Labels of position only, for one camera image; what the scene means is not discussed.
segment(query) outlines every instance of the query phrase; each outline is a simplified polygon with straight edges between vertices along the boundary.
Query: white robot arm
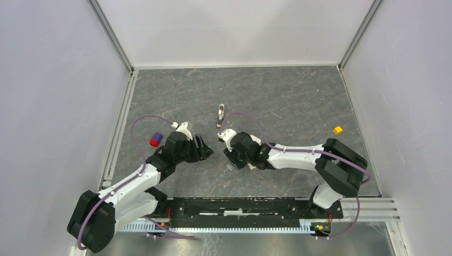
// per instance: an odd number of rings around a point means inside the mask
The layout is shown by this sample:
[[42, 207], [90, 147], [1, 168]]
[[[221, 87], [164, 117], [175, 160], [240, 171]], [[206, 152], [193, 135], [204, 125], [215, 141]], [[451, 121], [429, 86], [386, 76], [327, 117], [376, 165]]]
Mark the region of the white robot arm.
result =
[[328, 151], [364, 169], [367, 167], [364, 158], [335, 139], [308, 147], [286, 147], [274, 143], [270, 147], [253, 135], [237, 133], [232, 129], [225, 130], [218, 137], [226, 144], [223, 152], [237, 169], [248, 165], [251, 169], [261, 170], [296, 168], [319, 172], [325, 182], [315, 188], [311, 195], [313, 210], [327, 210], [342, 197], [356, 197], [364, 176], [349, 165], [334, 163], [330, 157], [317, 152]]
[[117, 184], [98, 193], [88, 190], [81, 195], [67, 231], [77, 238], [86, 216], [94, 211], [82, 230], [82, 243], [92, 252], [101, 251], [121, 228], [153, 213], [159, 202], [166, 200], [166, 195], [154, 186], [174, 173], [178, 164], [203, 161], [213, 154], [200, 135], [192, 136], [188, 122], [174, 127], [177, 129], [168, 136], [165, 145], [146, 160], [144, 170], [141, 165]]

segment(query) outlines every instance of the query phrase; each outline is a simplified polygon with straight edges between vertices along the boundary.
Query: metal bracket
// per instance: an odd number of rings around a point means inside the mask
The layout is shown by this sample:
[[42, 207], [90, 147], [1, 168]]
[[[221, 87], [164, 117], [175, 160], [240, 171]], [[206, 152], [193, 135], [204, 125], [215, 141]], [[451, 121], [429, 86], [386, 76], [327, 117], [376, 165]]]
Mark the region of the metal bracket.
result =
[[[168, 219], [155, 219], [157, 222], [168, 222]], [[299, 227], [293, 228], [170, 228], [172, 232], [176, 233], [280, 233], [280, 234], [314, 234], [311, 231], [311, 223], [307, 221], [300, 221]], [[156, 229], [155, 225], [146, 220], [138, 219], [131, 222], [129, 225], [120, 229], [121, 232], [148, 232], [148, 233], [164, 233], [161, 229]]]
[[111, 180], [113, 179], [113, 173], [115, 172], [116, 160], [119, 154], [119, 148], [121, 146], [121, 141], [124, 134], [124, 128], [127, 122], [128, 110], [130, 108], [130, 104], [132, 103], [133, 91], [135, 89], [136, 78], [138, 76], [139, 70], [133, 72], [131, 78], [127, 83], [126, 90], [124, 92], [123, 101], [121, 104], [121, 108], [119, 110], [119, 115], [116, 120], [116, 127], [113, 134], [113, 139], [111, 141], [110, 150], [107, 155], [107, 159], [104, 165], [103, 170], [103, 180], [101, 183], [101, 190], [103, 188], [110, 187]]
[[[396, 204], [392, 198], [360, 197], [361, 205], [359, 222], [400, 222]], [[341, 200], [343, 219], [333, 219], [333, 222], [351, 222], [354, 220], [358, 205], [355, 198]], [[304, 221], [325, 222], [326, 219], [305, 219]]]
[[386, 222], [395, 256], [409, 256], [402, 222]]

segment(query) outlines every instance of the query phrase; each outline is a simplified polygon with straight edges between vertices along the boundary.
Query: white wall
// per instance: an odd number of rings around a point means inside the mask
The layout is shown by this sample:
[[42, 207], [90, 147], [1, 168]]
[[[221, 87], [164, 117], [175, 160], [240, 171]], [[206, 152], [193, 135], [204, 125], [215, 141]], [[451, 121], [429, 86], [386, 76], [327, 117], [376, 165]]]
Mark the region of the white wall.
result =
[[345, 81], [413, 255], [452, 255], [451, 1], [385, 1]]
[[372, 0], [100, 0], [135, 66], [335, 65]]
[[87, 1], [2, 1], [0, 255], [68, 255], [127, 72]]

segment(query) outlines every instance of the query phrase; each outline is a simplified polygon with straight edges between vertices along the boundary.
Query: purple cable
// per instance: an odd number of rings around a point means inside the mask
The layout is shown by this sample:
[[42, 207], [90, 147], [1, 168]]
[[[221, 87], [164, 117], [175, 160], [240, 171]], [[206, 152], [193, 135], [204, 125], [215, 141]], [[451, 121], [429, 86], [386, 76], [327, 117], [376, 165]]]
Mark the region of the purple cable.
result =
[[356, 217], [354, 217], [354, 221], [352, 222], [352, 224], [346, 230], [342, 231], [339, 234], [328, 236], [328, 237], [316, 236], [316, 239], [330, 240], [331, 238], [340, 237], [340, 236], [343, 236], [343, 235], [347, 234], [348, 232], [350, 232], [352, 230], [352, 228], [356, 225], [356, 222], [358, 221], [358, 218], [359, 218], [359, 211], [361, 209], [361, 205], [359, 203], [358, 197], [356, 197], [356, 204], [358, 205], [358, 208], [356, 210]]
[[[138, 152], [140, 152], [141, 155], [141, 159], [143, 160], [143, 166], [141, 167], [140, 170], [140, 174], [144, 172], [144, 169], [146, 169], [146, 157], [144, 156], [143, 150], [141, 150], [140, 146], [138, 146], [138, 143], [136, 143], [135, 137], [133, 136], [133, 128], [135, 127], [135, 124], [146, 117], [157, 117], [159, 119], [162, 119], [163, 121], [166, 121], [168, 124], [173, 124], [172, 121], [170, 121], [169, 119], [166, 119], [163, 116], [157, 116], [157, 115], [145, 115], [145, 116], [141, 116], [139, 117], [137, 120], [135, 120], [132, 123], [132, 126], [130, 127], [130, 136], [132, 137], [132, 142], [135, 145], [135, 148], [138, 150]], [[118, 185], [116, 188], [114, 188], [112, 190], [113, 193], [116, 193], [118, 190], [120, 190], [121, 188], [123, 188], [125, 185], [129, 184], [130, 182], [132, 182], [133, 180], [135, 180], [136, 178], [138, 178], [139, 175], [135, 175], [133, 177], [131, 177], [130, 179], [124, 181], [123, 183], [121, 183], [120, 185]], [[112, 196], [112, 193], [109, 192], [107, 193], [103, 198], [101, 198], [95, 205], [94, 207], [90, 210], [90, 212], [88, 213], [88, 215], [86, 216], [85, 220], [82, 223], [82, 226], [80, 227], [80, 232], [78, 233], [77, 236], [77, 247], [80, 250], [86, 250], [86, 247], [82, 246], [82, 235], [83, 235], [83, 231], [85, 231], [86, 225], [88, 224], [88, 221], [90, 220], [91, 216], [94, 214], [94, 212], [97, 210], [97, 208], [99, 208], [99, 206], [105, 201], [107, 200], [108, 197]]]
[[149, 220], [150, 222], [154, 223], [154, 225], [156, 225], [157, 227], [161, 228], [162, 230], [166, 231], [167, 233], [174, 235], [174, 236], [157, 236], [156, 239], [195, 239], [194, 236], [184, 236], [184, 235], [172, 232], [171, 230], [164, 228], [157, 221], [151, 219], [150, 217], [143, 216], [142, 218]]
[[[257, 125], [257, 127], [259, 128], [259, 131], [261, 132], [261, 135], [262, 135], [262, 138], [265, 141], [265, 144], [267, 144], [270, 148], [272, 148], [274, 150], [284, 151], [283, 148], [278, 148], [278, 147], [275, 147], [275, 146], [271, 145], [268, 142], [267, 137], [265, 136], [264, 128], [261, 126], [261, 124], [254, 118], [254, 116], [252, 116], [251, 114], [245, 113], [245, 112], [237, 111], [237, 112], [232, 112], [232, 113], [228, 114], [224, 118], [224, 121], [223, 121], [223, 124], [221, 125], [219, 134], [221, 134], [223, 132], [223, 128], [224, 128], [224, 126], [226, 124], [226, 121], [229, 119], [229, 117], [231, 117], [233, 115], [244, 115], [244, 116], [248, 117], [249, 119], [251, 119]], [[312, 153], [312, 152], [314, 152], [314, 153], [326, 155], [326, 156], [332, 157], [334, 159], [337, 159], [337, 160], [339, 160], [339, 161], [341, 161], [341, 162], [343, 162], [343, 163], [345, 163], [345, 164], [357, 169], [358, 171], [364, 173], [367, 176], [367, 179], [364, 180], [362, 182], [362, 184], [367, 184], [367, 183], [369, 183], [372, 180], [372, 175], [370, 174], [369, 171], [365, 170], [361, 166], [356, 165], [355, 163], [352, 163], [351, 161], [348, 161], [347, 159], [345, 159], [343, 157], [336, 156], [336, 155], [334, 155], [334, 154], [332, 154], [330, 152], [326, 152], [326, 151], [323, 151], [323, 150], [314, 150], [314, 151], [312, 151], [312, 150], [309, 150], [309, 149], [286, 149], [285, 152], [301, 152], [301, 153]]]

